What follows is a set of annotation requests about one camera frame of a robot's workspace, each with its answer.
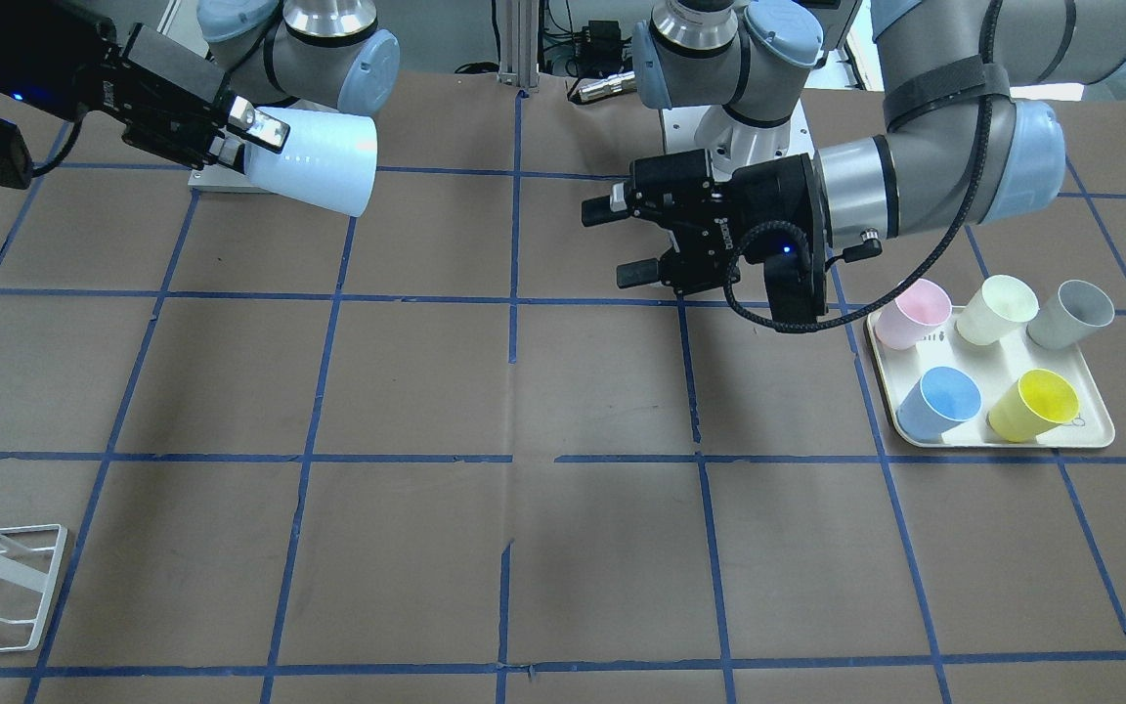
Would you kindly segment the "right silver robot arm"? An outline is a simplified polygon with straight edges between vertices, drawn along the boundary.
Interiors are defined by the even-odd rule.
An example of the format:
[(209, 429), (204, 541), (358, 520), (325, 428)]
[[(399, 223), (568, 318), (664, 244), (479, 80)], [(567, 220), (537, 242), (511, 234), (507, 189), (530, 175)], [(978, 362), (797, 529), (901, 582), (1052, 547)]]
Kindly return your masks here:
[[(282, 154), (293, 139), (293, 125), (269, 134), (269, 109), (309, 100), (373, 116), (397, 83), (401, 44), (370, 1), (202, 1), (196, 18), (211, 57), (142, 23), (119, 37), (111, 18), (74, 1), (0, 1), (0, 95), (75, 132), (102, 112), (129, 148), (241, 172), (247, 149)], [(36, 164), (0, 117), (0, 186), (27, 188), (71, 149)]]

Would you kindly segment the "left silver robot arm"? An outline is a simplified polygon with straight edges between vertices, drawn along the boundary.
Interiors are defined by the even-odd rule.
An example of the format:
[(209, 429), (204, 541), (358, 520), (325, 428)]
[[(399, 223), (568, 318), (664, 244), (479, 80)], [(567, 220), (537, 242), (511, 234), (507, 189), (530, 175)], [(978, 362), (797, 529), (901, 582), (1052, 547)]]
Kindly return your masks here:
[(738, 241), (785, 220), (795, 235), (770, 232), (745, 250), (781, 303), (822, 288), (826, 246), (942, 231), (957, 214), (981, 224), (1037, 212), (1058, 195), (1066, 142), (1049, 106), (1011, 92), (1126, 75), (1126, 1), (875, 1), (885, 132), (781, 155), (831, 10), (662, 1), (638, 24), (640, 100), (706, 115), (692, 151), (644, 157), (610, 196), (583, 203), (587, 228), (635, 217), (670, 232), (662, 257), (618, 268), (618, 286), (691, 294), (736, 282)]

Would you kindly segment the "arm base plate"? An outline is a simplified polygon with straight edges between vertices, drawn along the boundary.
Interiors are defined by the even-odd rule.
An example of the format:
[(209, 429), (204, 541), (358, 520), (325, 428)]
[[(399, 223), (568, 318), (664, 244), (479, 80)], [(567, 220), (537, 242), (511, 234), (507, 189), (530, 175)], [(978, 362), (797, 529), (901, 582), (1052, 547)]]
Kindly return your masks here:
[(731, 179), (733, 172), (745, 166), (816, 153), (801, 104), (795, 106), (790, 121), (772, 128), (739, 123), (720, 106), (665, 109), (660, 117), (663, 152), (706, 149), (712, 173), (720, 182)]

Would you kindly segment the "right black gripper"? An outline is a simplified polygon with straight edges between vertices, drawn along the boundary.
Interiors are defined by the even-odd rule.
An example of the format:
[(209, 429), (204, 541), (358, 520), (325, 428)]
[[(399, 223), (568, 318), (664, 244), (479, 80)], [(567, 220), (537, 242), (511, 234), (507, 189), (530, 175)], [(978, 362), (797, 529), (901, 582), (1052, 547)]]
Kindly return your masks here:
[(231, 97), (227, 74), (193, 50), (141, 23), (124, 43), (111, 23), (95, 23), (93, 34), (106, 44), (102, 112), (126, 125), (122, 140), (131, 148), (193, 169), (218, 164), (236, 173), (245, 173), (245, 142), (284, 151), (291, 126)]

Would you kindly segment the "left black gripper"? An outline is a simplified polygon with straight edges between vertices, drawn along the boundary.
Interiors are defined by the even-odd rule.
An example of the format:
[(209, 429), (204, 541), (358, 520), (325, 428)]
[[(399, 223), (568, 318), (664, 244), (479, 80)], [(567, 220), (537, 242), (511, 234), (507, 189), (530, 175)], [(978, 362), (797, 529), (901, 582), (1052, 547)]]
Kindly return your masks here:
[[(752, 228), (770, 220), (808, 231), (825, 280), (825, 213), (810, 155), (745, 166), (724, 182), (712, 173), (706, 151), (643, 157), (631, 164), (628, 200), (600, 196), (581, 204), (583, 228), (631, 217), (665, 228), (671, 248), (660, 258), (617, 266), (617, 289), (670, 286), (689, 295), (738, 284), (739, 273), (727, 269), (734, 249)], [(768, 246), (765, 233), (756, 237), (743, 250), (747, 262), (763, 267)]]

